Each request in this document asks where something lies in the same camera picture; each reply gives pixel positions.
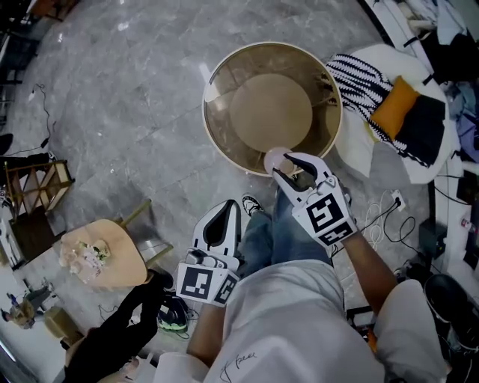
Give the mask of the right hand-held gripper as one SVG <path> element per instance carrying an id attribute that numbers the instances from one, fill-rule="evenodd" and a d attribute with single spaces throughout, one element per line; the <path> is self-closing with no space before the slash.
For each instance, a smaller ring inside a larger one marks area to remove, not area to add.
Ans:
<path id="1" fill-rule="evenodd" d="M 313 190 L 300 187 L 281 170 L 272 169 L 278 187 L 296 206 L 292 216 L 306 233 L 323 247 L 333 246 L 356 233 L 358 228 L 347 196 L 327 164 L 320 157 L 307 153 L 289 152 L 285 158 L 310 174 L 318 186 Z"/>

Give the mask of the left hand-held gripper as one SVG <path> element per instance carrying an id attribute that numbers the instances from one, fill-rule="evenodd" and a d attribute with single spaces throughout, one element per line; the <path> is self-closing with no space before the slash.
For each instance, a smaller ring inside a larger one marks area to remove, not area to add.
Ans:
<path id="1" fill-rule="evenodd" d="M 233 255 L 240 243 L 240 207 L 226 200 L 211 208 L 195 225 L 192 245 L 178 265 L 176 295 L 191 301 L 225 307 L 240 278 Z M 220 254 L 199 248 L 214 247 Z"/>

